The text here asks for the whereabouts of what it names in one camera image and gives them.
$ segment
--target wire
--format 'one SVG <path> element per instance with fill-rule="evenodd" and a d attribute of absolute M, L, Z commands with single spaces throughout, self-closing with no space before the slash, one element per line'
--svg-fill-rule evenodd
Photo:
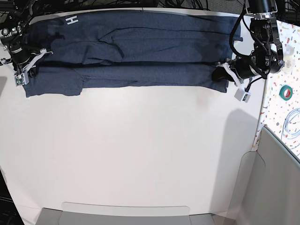
<path fill-rule="evenodd" d="M 295 4 L 296 6 L 295 6 L 294 4 L 288 2 L 288 1 L 285 1 L 285 4 L 286 4 L 286 3 L 289 4 L 289 5 L 291 5 L 294 9 L 299 10 L 299 7 L 300 7 L 300 6 L 297 5 L 295 2 L 294 2 L 294 4 Z"/>
<path fill-rule="evenodd" d="M 196 1 L 196 4 L 198 5 L 199 9 L 203 9 L 203 5 L 200 2 L 200 0 L 195 0 L 195 1 Z"/>
<path fill-rule="evenodd" d="M 258 43 L 261 45 L 261 47 L 264 49 L 264 51 L 265 51 L 266 53 L 268 53 L 268 50 L 266 49 L 266 47 L 264 46 L 264 44 L 258 39 L 258 37 L 257 37 L 257 36 L 250 30 L 250 28 L 247 26 L 244 17 L 242 18 L 242 20 L 243 20 L 243 23 L 244 23 L 245 27 L 246 27 L 247 30 L 250 32 L 251 37 L 252 37 L 256 42 L 258 42 Z"/>
<path fill-rule="evenodd" d="M 8 13 L 2 13 L 2 15 L 0 15 L 0 17 L 4 16 L 4 15 L 8 15 Z"/>
<path fill-rule="evenodd" d="M 251 60 L 251 54 L 250 54 L 250 55 L 244 55 L 244 54 L 241 54 L 241 53 L 239 53 L 239 52 L 235 49 L 235 47 L 234 47 L 234 45 L 233 45 L 233 37 L 234 37 L 234 34 L 235 34 L 236 30 L 238 29 L 238 27 L 239 27 L 239 25 L 240 25 L 240 22 L 241 22 L 242 18 L 244 17 L 244 15 L 245 15 L 246 13 L 247 13 L 247 11 L 246 11 L 246 5 L 244 4 L 243 10 L 242 10 L 240 16 L 238 17 L 238 19 L 237 19 L 237 21 L 236 21 L 236 23 L 235 23 L 235 25 L 234 25 L 234 27 L 233 27 L 231 33 L 230 33 L 230 36 L 229 36 L 229 46 L 230 46 L 230 48 L 231 48 L 231 50 L 233 51 L 234 54 L 236 54 L 238 57 L 240 57 L 240 58 L 242 58 L 242 59 L 245 59 L 245 60 L 249 63 L 249 65 L 252 67 L 252 69 L 253 69 L 256 73 L 258 73 L 260 76 L 262 76 L 263 79 L 267 79 L 267 76 L 268 76 L 268 74 L 270 73 L 270 70 L 269 70 L 267 73 L 264 73 L 263 71 L 261 71 L 261 70 L 255 65 L 255 63 Z"/>
<path fill-rule="evenodd" d="M 242 4 L 239 0 L 236 0 L 241 6 L 244 6 L 244 4 Z"/>
<path fill-rule="evenodd" d="M 255 80 L 251 81 L 251 82 L 248 84 L 248 86 L 246 87 L 245 91 L 246 91 L 246 92 L 249 92 L 249 90 L 250 90 L 250 88 L 251 88 L 251 85 L 252 85 L 254 82 L 256 82 L 256 81 L 258 81 L 258 80 L 260 80 L 260 79 L 262 79 L 262 77 L 259 77 L 259 78 L 255 79 Z"/>
<path fill-rule="evenodd" d="M 286 10 L 290 10 L 290 11 L 293 11 L 293 12 L 297 12 L 297 10 L 295 9 L 291 9 L 291 8 L 285 8 Z"/>
<path fill-rule="evenodd" d="M 196 8 L 195 2 L 192 1 L 193 8 Z"/>
<path fill-rule="evenodd" d="M 209 8 L 208 8 L 208 0 L 206 0 L 206 9 L 209 10 Z"/>
<path fill-rule="evenodd" d="M 123 3 L 123 2 L 131 2 L 131 3 L 139 3 L 139 1 L 138 0 L 124 0 L 124 1 L 120 1 L 120 0 L 117 0 L 117 1 L 112 1 L 112 2 L 110 2 L 110 3 L 107 3 L 106 5 L 111 5 L 111 4 L 113 4 L 113 3 L 115 3 L 115 4 L 121 4 L 121 3 Z"/>
<path fill-rule="evenodd" d="M 122 3 L 124 3 L 124 2 L 126 2 L 127 0 L 124 0 L 124 1 L 120 1 L 120 0 L 116 0 L 116 5 L 120 5 L 120 4 L 122 4 Z M 140 2 L 139 1 L 132 1 L 132 3 L 136 3 L 136 4 L 140 4 Z"/>
<path fill-rule="evenodd" d="M 286 138 L 287 140 L 292 140 L 292 139 L 297 138 L 300 135 L 300 129 L 297 131 L 297 128 L 296 128 L 294 133 L 292 133 L 291 129 L 289 129 L 289 124 L 292 124 L 292 121 L 295 120 L 296 117 L 299 118 L 299 116 L 300 116 L 300 108 L 292 110 L 287 115 L 285 122 L 283 124 L 283 128 L 282 128 L 281 140 L 283 137 Z"/>
<path fill-rule="evenodd" d="M 292 3 L 294 3 L 295 5 L 297 5 L 298 7 L 300 7 L 300 5 L 297 3 L 297 2 L 295 2 L 294 0 L 290 0 Z"/>
<path fill-rule="evenodd" d="M 168 8 L 186 8 L 182 6 L 182 3 L 184 2 L 184 0 L 182 2 L 180 2 L 179 0 L 176 0 L 176 3 L 173 0 L 165 0 L 165 5 Z"/>

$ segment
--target black cable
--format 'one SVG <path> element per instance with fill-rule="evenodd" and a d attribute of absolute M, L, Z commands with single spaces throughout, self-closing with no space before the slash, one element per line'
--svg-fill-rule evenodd
<path fill-rule="evenodd" d="M 200 0 L 196 0 L 198 6 L 199 6 L 199 9 L 203 9 L 203 5 L 202 3 L 200 2 Z"/>
<path fill-rule="evenodd" d="M 249 92 L 249 90 L 250 90 L 250 88 L 251 88 L 251 85 L 252 85 L 254 82 L 256 82 L 256 81 L 258 81 L 258 80 L 260 80 L 260 79 L 262 79 L 262 77 L 259 77 L 259 78 L 255 79 L 255 80 L 251 81 L 251 82 L 247 85 L 245 91 L 246 91 L 246 92 Z"/>
<path fill-rule="evenodd" d="M 86 1 L 88 1 L 88 0 L 82 0 L 81 3 L 78 1 L 77 6 L 79 6 L 81 8 Z"/>
<path fill-rule="evenodd" d="M 240 16 L 238 17 L 238 19 L 237 19 L 237 21 L 236 21 L 236 23 L 235 23 L 235 25 L 234 25 L 234 27 L 233 27 L 231 33 L 230 33 L 230 36 L 229 36 L 229 46 L 230 46 L 230 48 L 232 49 L 233 53 L 236 54 L 237 56 L 243 58 L 243 59 L 249 59 L 251 55 L 244 55 L 244 54 L 239 53 L 239 52 L 235 49 L 235 47 L 234 47 L 234 45 L 233 45 L 233 37 L 234 37 L 234 34 L 235 34 L 236 30 L 238 29 L 238 27 L 239 27 L 239 25 L 240 25 L 240 22 L 241 22 L 243 16 L 244 16 L 246 13 L 247 13 L 247 11 L 246 11 L 246 6 L 244 5 L 244 6 L 243 6 L 243 10 L 242 10 Z"/>
<path fill-rule="evenodd" d="M 167 6 L 167 8 L 175 8 L 176 5 L 172 0 L 165 0 L 165 5 Z"/>
<path fill-rule="evenodd" d="M 180 6 L 183 4 L 184 1 L 185 1 L 185 0 L 182 0 L 182 1 L 181 1 Z"/>
<path fill-rule="evenodd" d="M 195 5 L 198 5 L 198 9 L 202 8 L 198 0 L 194 0 L 194 2 L 195 2 Z"/>
<path fill-rule="evenodd" d="M 206 0 L 206 10 L 210 11 L 208 8 L 208 0 Z"/>
<path fill-rule="evenodd" d="M 296 10 L 299 10 L 299 8 L 300 8 L 300 6 L 299 5 L 294 5 L 294 4 L 292 4 L 292 3 L 290 3 L 290 2 L 288 2 L 288 1 L 285 1 L 285 4 L 286 3 L 288 3 L 289 5 L 291 5 L 294 9 L 296 9 Z"/>
<path fill-rule="evenodd" d="M 196 5 L 195 5 L 194 1 L 192 1 L 192 5 L 193 5 L 193 8 L 196 9 Z"/>
<path fill-rule="evenodd" d="M 110 4 L 113 4 L 113 3 L 118 3 L 119 1 L 120 1 L 120 0 L 112 1 L 112 2 L 109 2 L 109 3 L 105 4 L 105 5 L 110 5 Z M 123 2 L 139 3 L 138 0 L 124 0 L 124 1 L 122 1 L 122 3 L 123 3 Z"/>
<path fill-rule="evenodd" d="M 244 6 L 244 4 L 242 4 L 239 0 L 236 0 L 241 6 Z"/>
<path fill-rule="evenodd" d="M 251 35 L 251 37 L 254 39 L 254 41 L 258 42 L 258 43 L 261 45 L 261 47 L 264 49 L 264 51 L 265 51 L 266 53 L 268 53 L 268 50 L 266 49 L 266 47 L 264 46 L 264 44 L 258 39 L 258 37 L 257 37 L 257 36 L 250 30 L 250 28 L 247 26 L 244 17 L 242 18 L 242 20 L 243 20 L 243 23 L 244 23 L 245 27 L 246 27 L 247 30 L 250 32 L 250 35 Z"/>
<path fill-rule="evenodd" d="M 178 6 L 180 6 L 180 7 L 181 7 L 181 3 L 180 3 L 180 1 L 179 1 L 179 0 L 176 0 L 176 3 L 177 3 L 177 5 L 178 5 Z"/>
<path fill-rule="evenodd" d="M 230 33 L 230 36 L 229 36 L 229 46 L 230 46 L 230 48 L 231 48 L 231 50 L 233 51 L 234 54 L 236 54 L 238 57 L 240 57 L 240 58 L 242 58 L 242 59 L 247 60 L 247 62 L 249 63 L 249 65 L 252 67 L 252 69 L 253 69 L 256 73 L 258 73 L 260 76 L 262 76 L 263 79 L 267 79 L 267 75 L 269 74 L 270 71 L 268 71 L 268 72 L 265 74 L 265 73 L 264 73 L 263 71 L 261 71 L 261 70 L 254 64 L 254 62 L 251 60 L 251 54 L 250 54 L 250 55 L 244 55 L 244 54 L 241 54 L 241 53 L 239 53 L 239 52 L 235 49 L 235 47 L 234 47 L 234 45 L 233 45 L 233 37 L 234 37 L 234 34 L 235 34 L 236 30 L 238 29 L 239 24 L 240 24 L 240 22 L 241 22 L 243 16 L 244 16 L 246 13 L 247 13 L 247 11 L 246 11 L 246 5 L 244 4 L 243 10 L 242 10 L 240 16 L 238 17 L 238 19 L 237 19 L 237 21 L 236 21 L 236 23 L 235 23 L 235 25 L 234 25 L 234 27 L 233 27 L 231 33 Z"/>
<path fill-rule="evenodd" d="M 290 10 L 290 11 L 293 11 L 293 12 L 297 12 L 295 9 L 291 9 L 291 8 L 285 8 L 286 10 Z"/>
<path fill-rule="evenodd" d="M 165 7 L 165 8 L 167 8 L 167 6 L 164 4 L 164 3 L 162 3 L 161 1 L 159 2 L 163 7 Z"/>
<path fill-rule="evenodd" d="M 2 13 L 2 15 L 0 15 L 0 17 L 4 16 L 4 15 L 8 15 L 8 13 Z"/>
<path fill-rule="evenodd" d="M 124 2 L 126 2 L 127 0 L 123 0 L 123 1 L 120 1 L 120 0 L 117 0 L 116 1 L 116 5 L 120 5 L 120 4 L 122 4 L 122 3 L 124 3 Z M 130 4 L 128 4 L 128 5 L 131 5 L 131 4 L 140 4 L 140 2 L 139 1 L 136 1 L 136 2 L 131 2 Z"/>
<path fill-rule="evenodd" d="M 298 7 L 300 7 L 300 5 L 297 3 L 297 2 L 295 2 L 294 0 L 290 0 L 292 3 L 294 3 L 295 5 L 297 5 Z"/>

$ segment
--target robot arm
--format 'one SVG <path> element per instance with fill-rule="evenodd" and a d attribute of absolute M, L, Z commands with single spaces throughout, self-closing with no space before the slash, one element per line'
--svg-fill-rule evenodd
<path fill-rule="evenodd" d="M 249 0 L 250 11 L 243 8 L 230 36 L 230 48 L 237 55 L 236 59 L 229 61 L 229 68 L 232 72 L 228 73 L 224 67 L 218 67 L 212 74 L 213 81 L 227 79 L 235 81 L 233 76 L 239 80 L 245 80 L 254 76 L 261 76 L 267 79 L 269 73 L 277 73 L 284 66 L 283 50 L 279 41 L 276 18 L 273 16 L 276 9 L 271 6 L 270 0 Z M 254 42 L 254 50 L 250 55 L 239 53 L 233 46 L 233 36 L 243 16 L 253 14 L 250 28 L 248 28 Z M 271 49 L 271 44 L 276 46 L 276 51 Z"/>

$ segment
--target white panel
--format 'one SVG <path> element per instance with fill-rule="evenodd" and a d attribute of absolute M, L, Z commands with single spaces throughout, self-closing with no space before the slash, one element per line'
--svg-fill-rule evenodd
<path fill-rule="evenodd" d="M 258 153 L 266 169 L 254 167 L 237 224 L 299 224 L 300 160 L 266 128 L 262 129 Z"/>
<path fill-rule="evenodd" d="M 64 202 L 62 210 L 104 216 L 117 217 L 178 217 L 188 216 L 189 207 L 120 207 L 106 205 L 87 205 Z"/>

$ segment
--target white cable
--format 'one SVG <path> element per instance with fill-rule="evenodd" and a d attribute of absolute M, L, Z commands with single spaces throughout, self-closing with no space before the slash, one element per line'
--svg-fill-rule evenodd
<path fill-rule="evenodd" d="M 7 67 L 10 71 L 12 71 L 13 74 L 15 74 L 15 71 L 6 63 L 5 59 L 1 59 L 0 62 L 1 62 L 2 65 L 4 65 L 5 67 Z"/>
<path fill-rule="evenodd" d="M 245 88 L 242 87 L 242 84 L 240 83 L 240 80 L 238 79 L 237 75 L 230 69 L 229 64 L 226 62 L 220 66 L 223 67 L 226 70 L 226 72 L 233 78 L 233 80 L 236 83 L 236 85 L 238 86 L 238 88 L 240 90 L 245 91 Z"/>
<path fill-rule="evenodd" d="M 27 64 L 25 67 L 24 67 L 24 69 L 23 69 L 23 71 L 29 71 L 32 67 L 33 67 L 33 65 L 34 64 L 36 64 L 36 62 L 39 60 L 39 59 L 41 59 L 45 54 L 47 54 L 48 52 L 47 52 L 47 50 L 45 49 L 45 48 L 43 48 L 43 49 L 41 49 L 40 50 L 40 54 L 38 54 L 38 55 L 36 55 L 32 60 L 31 60 L 31 62 L 29 63 L 29 64 Z"/>
<path fill-rule="evenodd" d="M 285 137 L 287 140 L 295 139 L 300 135 L 300 129 L 298 131 L 295 131 L 294 133 L 290 132 L 291 129 L 289 129 L 289 124 L 292 124 L 292 121 L 295 121 L 295 118 L 300 117 L 300 108 L 292 110 L 286 117 L 285 122 L 283 124 L 282 134 L 281 134 L 281 140 L 283 137 Z M 293 147 L 292 149 L 297 148 L 300 145 L 300 143 Z"/>

